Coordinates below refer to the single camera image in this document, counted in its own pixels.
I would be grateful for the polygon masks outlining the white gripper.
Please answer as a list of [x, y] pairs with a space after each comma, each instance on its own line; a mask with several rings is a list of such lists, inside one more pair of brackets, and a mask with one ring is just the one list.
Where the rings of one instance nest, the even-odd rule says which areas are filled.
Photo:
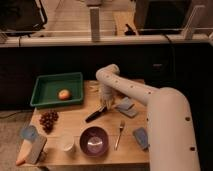
[[104, 84], [100, 85], [100, 102], [102, 106], [110, 109], [114, 104], [114, 90]]

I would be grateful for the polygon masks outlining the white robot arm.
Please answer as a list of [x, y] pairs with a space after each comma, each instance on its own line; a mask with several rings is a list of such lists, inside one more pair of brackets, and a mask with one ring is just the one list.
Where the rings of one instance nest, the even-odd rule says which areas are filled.
[[110, 108], [115, 89], [147, 107], [150, 171], [201, 171], [190, 104], [178, 90], [155, 88], [119, 76], [110, 64], [96, 72], [101, 102]]

